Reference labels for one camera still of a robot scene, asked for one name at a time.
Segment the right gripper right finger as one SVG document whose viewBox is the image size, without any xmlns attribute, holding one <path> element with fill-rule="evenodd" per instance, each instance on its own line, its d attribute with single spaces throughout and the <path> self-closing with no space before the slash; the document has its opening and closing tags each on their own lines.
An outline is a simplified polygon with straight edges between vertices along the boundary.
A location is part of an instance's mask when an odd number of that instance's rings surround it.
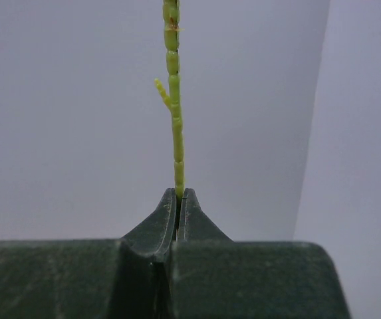
<svg viewBox="0 0 381 319">
<path fill-rule="evenodd" d="M 302 241 L 236 242 L 182 201 L 172 245 L 174 318 L 350 318 L 330 255 Z"/>
</svg>

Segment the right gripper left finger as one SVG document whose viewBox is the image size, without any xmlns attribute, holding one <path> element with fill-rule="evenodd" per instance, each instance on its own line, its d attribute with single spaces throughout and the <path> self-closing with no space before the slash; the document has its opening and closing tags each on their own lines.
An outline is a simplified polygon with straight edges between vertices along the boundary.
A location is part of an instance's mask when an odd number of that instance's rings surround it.
<svg viewBox="0 0 381 319">
<path fill-rule="evenodd" d="M 170 318 L 176 194 L 119 239 L 0 241 L 0 318 Z"/>
</svg>

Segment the pink flower stem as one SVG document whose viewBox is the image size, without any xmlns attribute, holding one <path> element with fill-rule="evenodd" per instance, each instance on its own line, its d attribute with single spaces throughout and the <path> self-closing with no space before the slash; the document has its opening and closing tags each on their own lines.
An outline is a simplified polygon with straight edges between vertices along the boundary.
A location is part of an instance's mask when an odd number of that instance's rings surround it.
<svg viewBox="0 0 381 319">
<path fill-rule="evenodd" d="M 166 68 L 168 72 L 168 89 L 165 89 L 159 79 L 155 79 L 164 104 L 170 111 L 172 119 L 172 137 L 174 152 L 174 184 L 177 198 L 184 195 L 184 137 L 183 116 L 180 94 L 180 2 L 165 0 L 162 5 L 164 20 L 164 44 L 166 47 Z"/>
</svg>

